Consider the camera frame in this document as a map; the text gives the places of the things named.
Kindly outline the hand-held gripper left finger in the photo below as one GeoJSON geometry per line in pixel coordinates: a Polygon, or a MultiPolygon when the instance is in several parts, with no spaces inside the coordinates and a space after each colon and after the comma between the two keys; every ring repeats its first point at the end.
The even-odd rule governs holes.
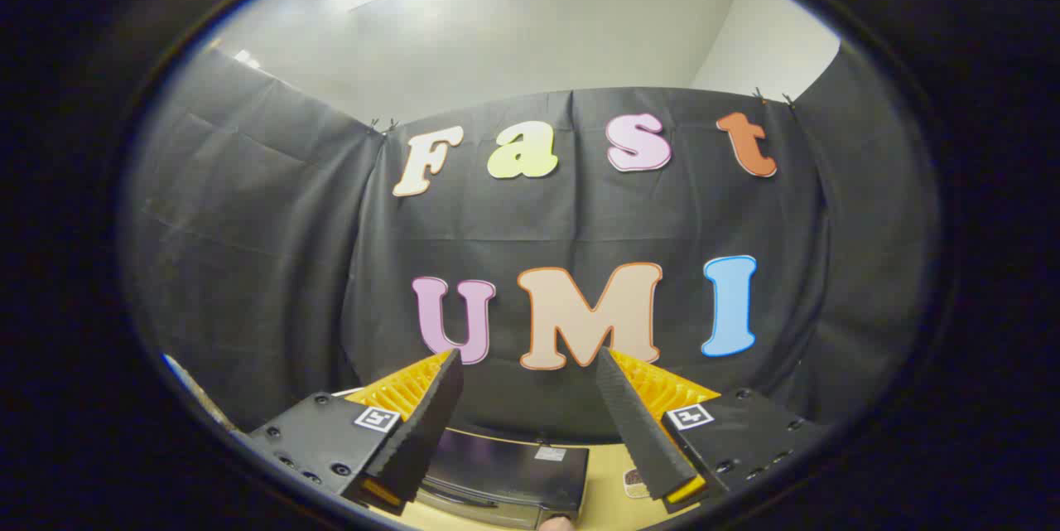
{"type": "Polygon", "coordinates": [[[303,399],[248,433],[247,444],[303,485],[400,515],[462,389],[460,353],[443,351],[353,393],[303,399]]]}

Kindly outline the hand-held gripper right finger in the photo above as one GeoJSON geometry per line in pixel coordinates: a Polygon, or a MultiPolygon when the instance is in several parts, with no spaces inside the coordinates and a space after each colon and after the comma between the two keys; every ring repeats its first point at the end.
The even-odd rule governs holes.
{"type": "Polygon", "coordinates": [[[719,393],[605,347],[595,383],[653,500],[670,514],[745,500],[813,455],[829,426],[749,389],[719,393]]]}

